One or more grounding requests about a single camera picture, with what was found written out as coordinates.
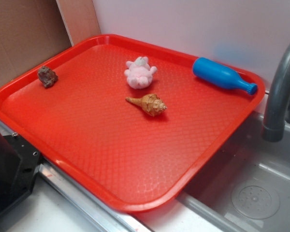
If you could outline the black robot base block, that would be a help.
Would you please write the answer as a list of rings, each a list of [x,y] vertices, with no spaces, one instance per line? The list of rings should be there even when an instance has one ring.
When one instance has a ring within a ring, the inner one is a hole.
[[[19,134],[0,133],[0,217],[33,191],[41,153]]]

